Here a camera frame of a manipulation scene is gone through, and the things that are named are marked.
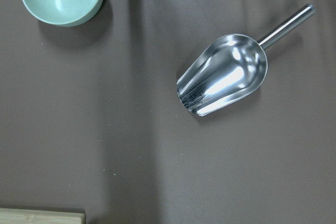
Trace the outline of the steel scoop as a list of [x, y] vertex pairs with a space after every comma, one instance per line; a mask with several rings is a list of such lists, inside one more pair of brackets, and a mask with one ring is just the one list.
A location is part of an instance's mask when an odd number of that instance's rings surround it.
[[268, 71], [266, 49], [314, 15], [307, 4], [260, 40], [244, 34], [222, 36], [209, 45], [177, 80], [184, 107], [206, 116], [255, 92]]

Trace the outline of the bamboo cutting board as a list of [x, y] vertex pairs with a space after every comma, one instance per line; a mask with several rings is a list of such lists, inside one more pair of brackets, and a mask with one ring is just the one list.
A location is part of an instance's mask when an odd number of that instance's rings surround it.
[[85, 223], [85, 214], [1, 208], [1, 223]]

